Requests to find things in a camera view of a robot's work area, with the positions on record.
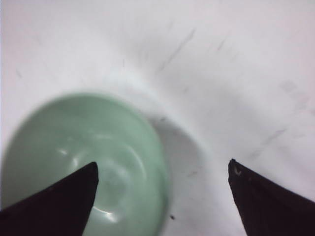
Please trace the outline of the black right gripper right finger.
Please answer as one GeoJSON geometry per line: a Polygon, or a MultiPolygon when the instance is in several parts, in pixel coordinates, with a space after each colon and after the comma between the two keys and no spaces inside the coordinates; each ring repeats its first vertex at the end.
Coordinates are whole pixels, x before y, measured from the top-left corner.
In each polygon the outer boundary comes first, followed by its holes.
{"type": "Polygon", "coordinates": [[[228,183],[249,236],[313,236],[315,204],[231,159],[228,183]]]}

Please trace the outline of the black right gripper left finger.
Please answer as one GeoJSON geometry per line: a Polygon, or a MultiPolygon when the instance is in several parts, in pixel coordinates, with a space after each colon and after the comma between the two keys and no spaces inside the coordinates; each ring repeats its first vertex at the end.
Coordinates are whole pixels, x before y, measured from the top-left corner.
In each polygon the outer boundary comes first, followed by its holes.
{"type": "Polygon", "coordinates": [[[2,236],[81,236],[98,185],[91,162],[46,189],[0,212],[2,236]]]}

